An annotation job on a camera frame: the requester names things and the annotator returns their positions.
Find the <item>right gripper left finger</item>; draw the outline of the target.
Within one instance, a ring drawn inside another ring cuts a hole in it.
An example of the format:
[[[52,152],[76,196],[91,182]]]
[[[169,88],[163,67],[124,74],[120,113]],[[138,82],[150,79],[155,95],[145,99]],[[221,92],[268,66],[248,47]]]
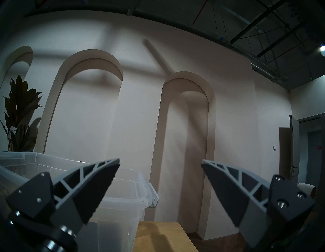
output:
[[[75,167],[51,179],[41,172],[14,190],[6,202],[12,212],[49,226],[88,223],[120,166],[110,159]]]

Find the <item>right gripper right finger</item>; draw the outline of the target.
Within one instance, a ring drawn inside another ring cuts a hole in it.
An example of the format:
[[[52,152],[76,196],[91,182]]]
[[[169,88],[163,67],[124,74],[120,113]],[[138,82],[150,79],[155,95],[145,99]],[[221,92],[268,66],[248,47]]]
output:
[[[242,168],[203,159],[201,167],[246,250],[286,250],[315,200],[282,175],[271,182]]]

